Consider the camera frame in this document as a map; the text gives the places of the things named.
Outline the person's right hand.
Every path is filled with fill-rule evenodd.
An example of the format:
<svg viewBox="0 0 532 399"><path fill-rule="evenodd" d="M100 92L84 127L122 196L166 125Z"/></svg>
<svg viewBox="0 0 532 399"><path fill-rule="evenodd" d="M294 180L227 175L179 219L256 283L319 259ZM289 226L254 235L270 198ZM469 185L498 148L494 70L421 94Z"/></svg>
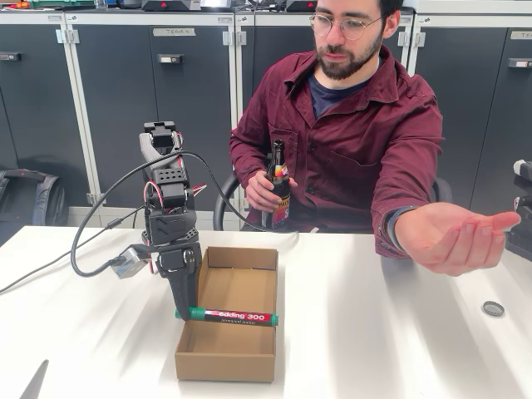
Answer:
<svg viewBox="0 0 532 399"><path fill-rule="evenodd" d="M249 179L245 188L245 197L250 206L264 212L272 212L281 203L274 192L274 184L268 179L267 172L257 170Z"/></svg>

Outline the person's left hand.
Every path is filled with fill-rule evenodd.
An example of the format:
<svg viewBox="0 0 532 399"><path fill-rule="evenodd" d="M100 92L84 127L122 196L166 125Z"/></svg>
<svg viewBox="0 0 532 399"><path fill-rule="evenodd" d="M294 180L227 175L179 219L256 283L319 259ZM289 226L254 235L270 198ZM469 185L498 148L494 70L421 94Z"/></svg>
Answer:
<svg viewBox="0 0 532 399"><path fill-rule="evenodd" d="M394 232L413 261L434 273L459 276L496 266L505 248L505 232L519 222L514 211L483 215L436 202L399 216Z"/></svg>

